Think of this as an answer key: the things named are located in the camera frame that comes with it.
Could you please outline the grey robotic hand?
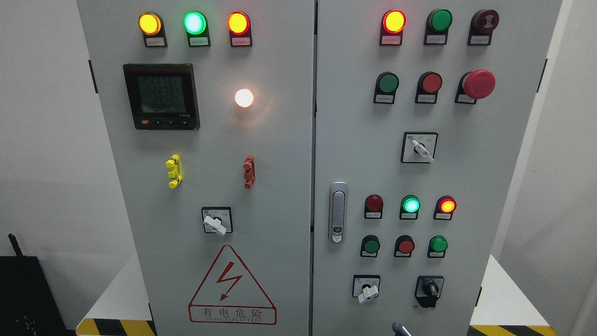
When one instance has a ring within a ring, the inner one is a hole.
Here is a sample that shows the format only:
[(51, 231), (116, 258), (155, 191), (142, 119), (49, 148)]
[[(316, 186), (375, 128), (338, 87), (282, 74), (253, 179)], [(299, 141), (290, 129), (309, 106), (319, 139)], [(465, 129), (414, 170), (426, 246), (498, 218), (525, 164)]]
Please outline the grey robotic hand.
[(400, 323), (392, 323), (392, 330), (395, 333), (395, 336), (412, 336), (411, 332)]

